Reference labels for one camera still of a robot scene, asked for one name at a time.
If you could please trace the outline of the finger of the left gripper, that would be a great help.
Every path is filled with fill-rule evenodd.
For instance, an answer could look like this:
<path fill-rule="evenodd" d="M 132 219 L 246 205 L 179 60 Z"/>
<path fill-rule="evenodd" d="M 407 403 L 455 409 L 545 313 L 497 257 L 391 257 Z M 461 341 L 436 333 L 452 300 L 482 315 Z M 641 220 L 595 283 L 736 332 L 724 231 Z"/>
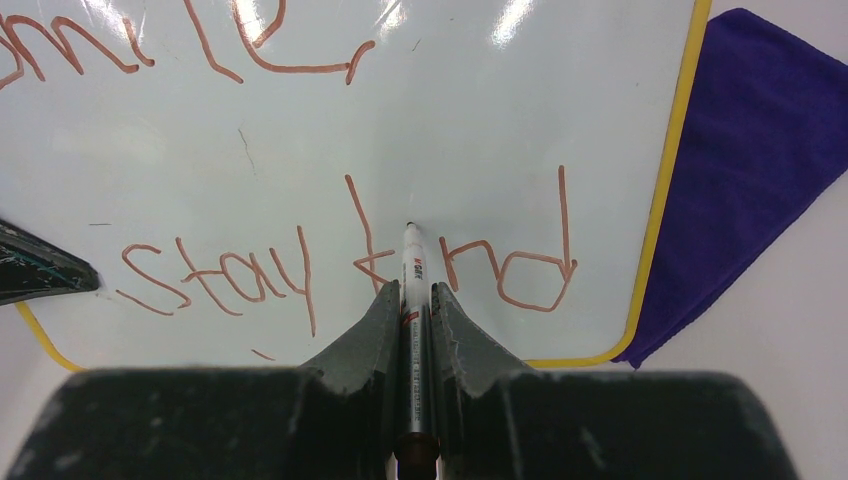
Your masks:
<path fill-rule="evenodd" d="M 1 221 L 1 305 L 100 286 L 97 271 L 85 260 Z"/>

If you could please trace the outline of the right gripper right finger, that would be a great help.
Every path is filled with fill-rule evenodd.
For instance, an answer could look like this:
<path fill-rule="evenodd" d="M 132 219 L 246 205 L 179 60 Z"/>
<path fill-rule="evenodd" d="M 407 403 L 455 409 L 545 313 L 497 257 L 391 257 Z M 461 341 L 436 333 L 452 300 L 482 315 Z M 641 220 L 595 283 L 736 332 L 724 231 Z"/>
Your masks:
<path fill-rule="evenodd" d="M 709 371 L 528 366 L 443 283 L 432 328 L 445 479 L 793 479 L 770 415 Z"/>

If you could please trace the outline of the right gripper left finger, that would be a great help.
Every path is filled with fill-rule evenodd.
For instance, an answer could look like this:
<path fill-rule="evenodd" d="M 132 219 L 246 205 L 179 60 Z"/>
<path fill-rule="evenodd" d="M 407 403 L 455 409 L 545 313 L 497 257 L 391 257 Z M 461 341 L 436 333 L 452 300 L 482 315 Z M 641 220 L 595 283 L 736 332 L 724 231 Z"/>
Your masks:
<path fill-rule="evenodd" d="M 384 479 L 399 285 L 303 365 L 99 369 L 47 401 L 11 479 Z"/>

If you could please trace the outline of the brown capped whiteboard marker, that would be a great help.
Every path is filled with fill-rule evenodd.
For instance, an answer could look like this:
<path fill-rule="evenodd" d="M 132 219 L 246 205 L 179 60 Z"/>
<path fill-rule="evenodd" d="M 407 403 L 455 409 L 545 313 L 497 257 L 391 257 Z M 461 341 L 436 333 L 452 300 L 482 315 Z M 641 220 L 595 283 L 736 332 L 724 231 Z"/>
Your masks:
<path fill-rule="evenodd" d="M 415 223 L 406 225 L 403 240 L 394 454 L 399 479 L 434 479 L 440 447 L 432 392 L 431 284 Z"/>

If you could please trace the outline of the yellow framed whiteboard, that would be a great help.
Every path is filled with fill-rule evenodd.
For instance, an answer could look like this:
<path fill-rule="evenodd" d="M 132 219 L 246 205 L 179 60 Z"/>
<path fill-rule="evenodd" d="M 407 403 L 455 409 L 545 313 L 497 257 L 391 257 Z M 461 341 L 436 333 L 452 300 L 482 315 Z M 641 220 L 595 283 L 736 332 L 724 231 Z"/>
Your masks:
<path fill-rule="evenodd" d="M 5 1 L 1 215 L 69 368 L 294 364 L 424 237 L 537 367 L 631 342 L 706 1 Z"/>

